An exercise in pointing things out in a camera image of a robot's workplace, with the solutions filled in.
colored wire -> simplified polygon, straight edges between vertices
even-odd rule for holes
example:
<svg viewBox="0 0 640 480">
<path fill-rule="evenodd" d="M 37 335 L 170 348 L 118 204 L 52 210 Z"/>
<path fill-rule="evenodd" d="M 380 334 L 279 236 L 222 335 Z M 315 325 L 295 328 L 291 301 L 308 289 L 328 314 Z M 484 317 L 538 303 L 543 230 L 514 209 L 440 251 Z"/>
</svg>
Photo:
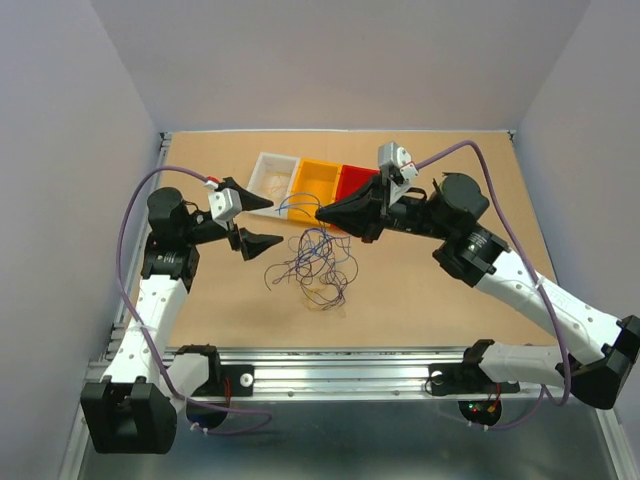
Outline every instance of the colored wire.
<svg viewBox="0 0 640 480">
<path fill-rule="evenodd" d="M 194 212 L 201 212 L 202 210 L 200 210 L 200 207 L 198 206 L 197 203 L 195 202 L 187 202 L 186 200 L 184 201 L 184 204 L 189 206 L 189 207 L 193 207 L 194 208 Z"/>
<path fill-rule="evenodd" d="M 556 315 L 555 308 L 553 307 L 553 304 L 551 303 L 551 300 L 549 299 L 549 295 L 547 294 L 544 286 L 540 283 L 540 278 L 538 277 L 538 273 L 536 272 L 535 267 L 533 266 L 532 262 L 529 260 L 529 257 L 527 256 L 527 254 L 524 251 L 524 248 L 522 247 L 522 244 L 518 240 L 518 237 L 513 231 L 513 228 L 511 228 L 511 225 L 509 224 L 504 212 L 502 211 L 502 208 L 500 207 L 500 202 L 498 202 L 498 197 L 496 195 L 495 187 L 493 186 L 493 180 L 491 179 L 491 174 L 489 173 L 489 166 L 487 165 L 487 162 L 478 144 L 473 140 L 464 140 L 462 142 L 456 143 L 455 145 L 452 145 L 446 150 L 443 150 L 442 152 L 437 153 L 436 155 L 433 155 L 432 157 L 429 157 L 426 160 L 417 163 L 416 168 L 418 170 L 421 170 L 465 146 L 471 147 L 475 152 L 476 157 L 478 157 L 478 160 L 480 161 L 480 166 L 482 167 L 482 173 L 484 174 L 484 178 L 487 183 L 487 187 L 489 189 L 489 196 L 491 197 L 491 201 L 493 202 L 493 207 L 495 208 L 496 213 L 498 214 L 498 217 L 502 222 L 502 225 L 507 231 L 507 234 L 509 235 L 511 242 L 514 245 L 516 252 L 518 252 L 518 254 L 520 255 L 520 258 L 522 259 L 522 263 L 525 266 L 527 272 L 529 273 L 531 280 L 535 285 L 539 285 L 538 293 L 540 294 L 540 297 L 542 298 L 542 301 L 544 302 L 544 305 L 547 308 L 547 311 L 549 312 L 549 318 L 551 319 L 551 324 L 553 325 L 553 330 L 558 340 L 558 348 L 560 349 L 560 354 L 562 356 L 562 367 L 565 372 L 564 390 L 562 392 L 562 398 L 559 401 L 556 400 L 551 395 L 551 392 L 549 392 L 549 389 L 546 387 L 546 385 L 541 385 L 542 390 L 541 390 L 540 396 L 538 397 L 536 406 L 531 410 L 531 412 L 529 412 L 527 415 L 525 415 L 521 419 L 516 420 L 515 422 L 511 422 L 506 425 L 496 425 L 494 427 L 491 427 L 491 430 L 506 430 L 508 428 L 513 428 L 513 427 L 522 425 L 523 423 L 528 421 L 532 417 L 533 413 L 535 413 L 538 410 L 538 407 L 540 406 L 539 404 L 540 402 L 542 402 L 542 399 L 544 398 L 545 395 L 549 398 L 551 403 L 553 403 L 556 406 L 565 405 L 569 401 L 569 396 L 571 395 L 571 364 L 569 362 L 569 354 L 568 354 L 566 341 L 564 338 L 564 334 L 560 329 L 560 320 L 558 320 L 558 316 Z"/>
<path fill-rule="evenodd" d="M 142 190 L 142 188 L 154 175 L 164 171 L 184 173 L 194 178 L 197 178 L 203 183 L 206 183 L 207 181 L 209 181 L 209 179 L 212 179 L 216 183 L 219 183 L 214 177 L 205 177 L 203 175 L 200 175 L 197 172 L 194 172 L 193 170 L 189 170 L 188 168 L 173 167 L 173 166 L 158 167 L 144 176 L 144 178 L 140 181 L 138 186 L 133 191 L 133 194 L 131 195 L 131 199 L 129 200 L 129 204 L 127 205 L 127 208 L 122 218 L 122 224 L 120 225 L 120 232 L 118 233 L 118 243 L 117 243 L 117 249 L 116 249 L 116 278 L 118 283 L 118 291 L 120 293 L 120 296 L 122 297 L 122 300 L 125 306 L 127 307 L 127 310 L 129 310 L 133 319 L 140 324 L 140 332 L 142 333 L 142 336 L 144 337 L 145 341 L 147 342 L 147 345 L 149 346 L 149 351 L 151 352 L 151 356 L 153 357 L 154 362 L 158 366 L 160 375 L 166 382 L 167 387 L 169 388 L 169 391 L 174 397 L 178 398 L 179 400 L 185 401 L 187 404 L 205 408 L 208 410 L 235 413 L 238 415 L 257 415 L 257 416 L 266 417 L 265 420 L 263 420 L 260 423 L 257 423 L 250 427 L 242 428 L 239 430 L 231 430 L 231 431 L 209 431 L 204 429 L 202 430 L 209 435 L 237 435 L 237 434 L 252 432 L 254 430 L 257 430 L 265 426 L 267 423 L 271 421 L 272 415 L 270 412 L 266 410 L 249 410 L 249 409 L 245 410 L 245 409 L 237 409 L 237 408 L 220 407 L 218 405 L 213 405 L 206 402 L 200 402 L 200 401 L 194 400 L 178 392 L 175 385 L 171 381 L 169 372 L 167 371 L 164 364 L 162 363 L 162 355 L 158 351 L 158 348 L 156 347 L 153 341 L 153 338 L 151 338 L 151 334 L 146 328 L 144 321 L 140 317 L 140 314 L 138 313 L 135 306 L 131 302 L 129 295 L 127 295 L 127 291 L 124 286 L 123 274 L 122 274 L 122 244 L 124 242 L 124 234 L 127 228 L 127 223 L 129 222 L 129 217 L 131 216 L 131 210 L 133 209 L 133 205 L 135 204 L 135 201 L 138 198 L 138 195 L 140 194 L 140 191 Z"/>
<path fill-rule="evenodd" d="M 496 383 L 496 401 L 493 402 L 493 405 L 491 405 L 491 407 L 489 407 L 489 411 L 493 412 L 496 407 L 498 406 L 498 403 L 500 403 L 500 395 L 502 394 L 502 392 L 500 391 L 500 384 Z"/>
<path fill-rule="evenodd" d="M 227 408 L 231 406 L 231 382 L 229 377 L 224 379 L 224 398 L 226 400 Z"/>
<path fill-rule="evenodd" d="M 309 196 L 316 202 L 296 202 L 284 205 L 294 196 Z M 320 200 L 310 193 L 298 193 L 290 195 L 282 200 L 278 211 L 284 209 L 296 209 L 304 212 L 309 217 L 313 216 L 300 205 L 312 205 L 320 207 Z M 291 247 L 291 241 L 297 241 L 297 247 Z M 345 291 L 347 287 L 358 277 L 358 262 L 351 254 L 351 237 L 334 236 L 327 231 L 325 224 L 319 227 L 307 228 L 299 237 L 290 237 L 287 245 L 295 256 L 281 263 L 269 266 L 264 272 L 264 282 L 269 290 L 271 285 L 278 285 L 283 280 L 295 281 L 305 297 L 318 306 L 321 310 L 328 310 L 343 305 L 346 301 Z M 338 269 L 338 265 L 351 261 L 355 266 L 355 273 L 348 276 Z M 284 269 L 271 282 L 268 280 L 269 272 L 273 269 Z M 329 294 L 322 294 L 325 288 L 329 288 Z"/>
<path fill-rule="evenodd" d="M 284 180 L 285 177 L 283 175 L 276 174 L 272 175 L 271 178 L 275 180 L 278 185 L 268 185 L 266 187 L 263 187 L 262 190 L 269 199 L 275 202 L 277 199 L 282 198 L 286 193 L 288 181 Z"/>
<path fill-rule="evenodd" d="M 498 388 L 500 388 L 500 384 L 496 383 L 496 393 L 498 393 Z M 487 402 L 491 400 L 491 397 L 493 397 L 493 390 L 489 392 L 489 396 L 487 397 Z"/>
</svg>

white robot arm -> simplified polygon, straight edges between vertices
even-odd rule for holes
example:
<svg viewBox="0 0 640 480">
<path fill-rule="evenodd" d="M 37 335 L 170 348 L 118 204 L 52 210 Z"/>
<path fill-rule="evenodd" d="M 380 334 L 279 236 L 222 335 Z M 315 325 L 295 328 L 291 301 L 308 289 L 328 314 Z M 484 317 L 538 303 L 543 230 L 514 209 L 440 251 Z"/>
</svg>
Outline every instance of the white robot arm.
<svg viewBox="0 0 640 480">
<path fill-rule="evenodd" d="M 136 311 L 120 348 L 98 382 L 85 384 L 81 396 L 87 426 L 99 453 L 166 453 L 177 429 L 177 413 L 186 397 L 203 385 L 221 383 L 220 357 L 209 345 L 186 346 L 169 368 L 172 395 L 159 364 L 176 316 L 195 277 L 197 245 L 227 239 L 232 250 L 250 260 L 280 243 L 275 235 L 256 235 L 233 222 L 241 211 L 273 205 L 239 187 L 233 178 L 210 180 L 209 211 L 189 212 L 182 194 L 165 187 L 148 200 L 151 227 L 144 250 Z M 149 336 L 155 345 L 150 348 Z"/>
<path fill-rule="evenodd" d="M 477 145 L 470 141 L 437 157 L 465 145 L 474 147 L 483 161 Z M 377 240 L 384 229 L 441 239 L 444 243 L 433 256 L 449 275 L 510 305 L 556 335 L 538 292 L 543 286 L 570 364 L 570 372 L 565 372 L 558 346 L 511 346 L 480 340 L 467 349 L 462 363 L 438 365 L 440 375 L 433 382 L 433 395 L 489 393 L 496 384 L 509 388 L 507 382 L 562 387 L 568 375 L 576 398 L 596 408 L 612 408 L 638 357 L 640 319 L 618 319 L 600 312 L 539 273 L 534 282 L 520 255 L 478 224 L 489 200 L 472 178 L 447 174 L 440 184 L 434 182 L 430 196 L 411 186 L 418 170 L 433 161 L 416 165 L 396 143 L 383 145 L 378 152 L 380 173 L 351 196 L 318 209 L 316 218 L 365 243 Z"/>
</svg>

white wall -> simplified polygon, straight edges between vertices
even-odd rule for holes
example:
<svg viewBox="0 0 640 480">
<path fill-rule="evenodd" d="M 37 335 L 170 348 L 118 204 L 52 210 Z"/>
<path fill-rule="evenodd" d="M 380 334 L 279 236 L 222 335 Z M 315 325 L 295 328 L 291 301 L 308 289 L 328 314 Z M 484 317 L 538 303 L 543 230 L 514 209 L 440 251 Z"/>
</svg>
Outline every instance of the white wall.
<svg viewBox="0 0 640 480">
<path fill-rule="evenodd" d="M 92 0 L 162 130 L 515 128 L 588 0 Z"/>
<path fill-rule="evenodd" d="M 518 129 L 561 284 L 640 315 L 640 2 L 594 0 Z M 640 368 L 617 409 L 640 460 Z"/>
<path fill-rule="evenodd" d="M 0 44 L 0 477 L 46 480 L 106 344 L 117 227 L 157 135 L 88 1 L 4 2 Z"/>
</svg>

wooden tabletop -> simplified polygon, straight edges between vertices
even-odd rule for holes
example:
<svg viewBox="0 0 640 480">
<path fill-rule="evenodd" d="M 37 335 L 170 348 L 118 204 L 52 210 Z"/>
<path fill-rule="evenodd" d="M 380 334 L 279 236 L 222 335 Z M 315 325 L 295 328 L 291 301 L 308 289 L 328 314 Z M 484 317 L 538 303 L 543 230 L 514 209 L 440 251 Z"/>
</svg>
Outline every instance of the wooden tabletop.
<svg viewBox="0 0 640 480">
<path fill-rule="evenodd" d="M 213 132 L 173 136 L 169 165 L 204 175 L 233 176 L 246 186 L 260 152 L 311 157 L 376 168 L 380 145 L 394 140 L 415 161 L 465 139 L 485 154 L 498 199 L 536 268 L 551 276 L 551 264 L 506 133 L 499 132 Z M 424 169 L 415 184 L 430 192 L 443 172 L 474 177 L 488 197 L 479 163 L 463 148 Z M 181 190 L 186 200 L 206 207 L 203 186 L 167 173 L 163 185 Z M 243 213 L 239 226 L 254 233 L 286 238 L 300 235 L 303 224 Z M 481 223 L 503 238 L 493 211 Z M 554 339 L 497 300 L 451 279 L 432 258 L 438 240 L 383 232 L 377 242 L 352 242 L 359 276 L 346 290 L 344 306 L 329 311 L 309 308 L 295 284 L 269 291 L 263 275 L 271 264 L 292 256 L 286 242 L 243 262 L 226 241 L 199 247 L 200 265 L 193 288 L 176 320 L 170 345 L 210 343 L 220 347 L 386 347 L 466 346 L 480 338 L 514 344 L 551 344 Z"/>
</svg>

black bracket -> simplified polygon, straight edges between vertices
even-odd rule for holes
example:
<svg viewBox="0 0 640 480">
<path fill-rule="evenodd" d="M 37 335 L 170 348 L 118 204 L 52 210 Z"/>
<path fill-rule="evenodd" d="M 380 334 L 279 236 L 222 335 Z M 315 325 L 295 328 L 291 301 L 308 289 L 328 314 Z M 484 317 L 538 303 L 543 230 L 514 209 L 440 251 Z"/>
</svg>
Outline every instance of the black bracket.
<svg viewBox="0 0 640 480">
<path fill-rule="evenodd" d="M 480 368 L 484 352 L 493 345 L 493 340 L 478 340 L 464 352 L 460 363 L 438 363 L 431 366 L 431 394 L 445 395 L 490 394 L 495 393 L 496 383 Z M 518 393 L 519 383 L 500 383 L 500 392 Z"/>
<path fill-rule="evenodd" d="M 176 411 L 150 383 L 89 382 L 80 404 L 98 453 L 167 453 L 178 425 Z"/>
<path fill-rule="evenodd" d="M 222 381 L 220 353 L 216 347 L 213 345 L 183 345 L 176 352 L 176 355 L 187 354 L 202 355 L 209 360 L 209 380 L 204 385 L 218 385 Z"/>
<path fill-rule="evenodd" d="M 594 408 L 613 408 L 640 352 L 640 318 L 629 315 L 618 321 L 622 329 L 613 346 L 605 345 L 604 358 L 581 365 L 571 355 L 571 393 Z M 565 375 L 562 364 L 556 370 Z"/>
<path fill-rule="evenodd" d="M 250 385 L 242 385 L 243 375 L 251 375 L 254 379 L 255 368 L 253 365 L 223 365 L 220 372 L 219 382 L 207 382 L 193 393 L 194 397 L 224 397 L 227 380 L 231 387 L 231 397 L 251 397 L 253 396 L 253 381 Z M 224 403 L 216 404 L 220 407 L 227 406 Z M 226 412 L 217 412 L 211 409 L 187 405 L 187 418 L 192 422 L 197 422 L 202 428 L 216 428 L 227 418 Z"/>
</svg>

